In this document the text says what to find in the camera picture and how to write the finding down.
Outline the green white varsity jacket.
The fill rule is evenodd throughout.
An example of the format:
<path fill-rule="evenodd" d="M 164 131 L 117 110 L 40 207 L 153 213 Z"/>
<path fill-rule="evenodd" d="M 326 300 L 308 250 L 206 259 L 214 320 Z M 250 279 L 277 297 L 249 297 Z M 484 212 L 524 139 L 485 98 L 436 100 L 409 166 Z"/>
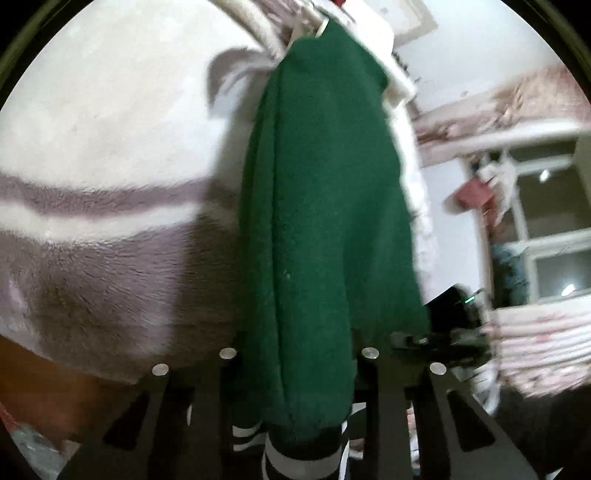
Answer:
<path fill-rule="evenodd" d="M 388 77 L 338 22 L 270 75 L 239 206 L 243 479 L 339 479 L 356 352 L 429 320 L 413 264 Z"/>

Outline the black device beside bed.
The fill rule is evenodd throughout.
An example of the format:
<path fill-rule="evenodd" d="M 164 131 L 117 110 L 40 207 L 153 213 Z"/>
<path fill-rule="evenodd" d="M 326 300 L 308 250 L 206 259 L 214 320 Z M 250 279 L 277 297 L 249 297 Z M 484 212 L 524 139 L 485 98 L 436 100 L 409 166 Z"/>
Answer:
<path fill-rule="evenodd" d="M 416 360 L 439 362 L 448 368 L 476 369 L 492 359 L 484 332 L 477 294 L 455 284 L 427 303 L 429 331 L 423 334 L 394 332 L 394 352 Z"/>

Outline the floral pink curtain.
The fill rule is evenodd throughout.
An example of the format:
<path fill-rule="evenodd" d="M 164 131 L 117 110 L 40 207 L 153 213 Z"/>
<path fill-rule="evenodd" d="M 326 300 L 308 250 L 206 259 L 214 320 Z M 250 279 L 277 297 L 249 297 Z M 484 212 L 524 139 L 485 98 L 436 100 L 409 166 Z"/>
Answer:
<path fill-rule="evenodd" d="M 527 396 L 551 395 L 590 380 L 590 291 L 549 303 L 493 303 L 488 208 L 462 210 L 454 194 L 489 150 L 587 135 L 590 103 L 561 64 L 546 66 L 420 116 L 415 123 L 438 251 L 432 294 L 460 284 L 477 294 L 493 348 L 488 371 Z"/>

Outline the white framed window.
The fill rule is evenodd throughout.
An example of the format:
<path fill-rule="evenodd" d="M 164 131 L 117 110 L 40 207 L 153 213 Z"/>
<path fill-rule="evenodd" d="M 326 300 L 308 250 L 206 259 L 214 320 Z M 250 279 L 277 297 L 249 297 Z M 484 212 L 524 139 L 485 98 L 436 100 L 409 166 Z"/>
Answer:
<path fill-rule="evenodd" d="M 489 150 L 476 165 L 488 208 L 493 303 L 549 303 L 590 291 L 590 138 Z"/>

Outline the small red hanging item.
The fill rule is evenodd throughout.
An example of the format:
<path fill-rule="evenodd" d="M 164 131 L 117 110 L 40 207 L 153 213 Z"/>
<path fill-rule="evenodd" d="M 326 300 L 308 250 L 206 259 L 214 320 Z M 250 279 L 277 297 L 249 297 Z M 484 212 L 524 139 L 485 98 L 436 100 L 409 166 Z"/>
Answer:
<path fill-rule="evenodd" d="M 472 178 L 455 194 L 455 203 L 464 211 L 480 209 L 494 198 L 491 187 L 478 178 Z"/>

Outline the white grey floral blanket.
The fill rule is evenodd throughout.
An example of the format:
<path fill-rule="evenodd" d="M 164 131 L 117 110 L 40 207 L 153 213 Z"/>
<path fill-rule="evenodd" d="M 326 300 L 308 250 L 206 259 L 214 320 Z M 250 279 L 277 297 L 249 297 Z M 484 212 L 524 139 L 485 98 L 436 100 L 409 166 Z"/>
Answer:
<path fill-rule="evenodd" d="M 242 166 L 297 1 L 95 1 L 1 110 L 1 351 L 133 383 L 235 318 Z"/>

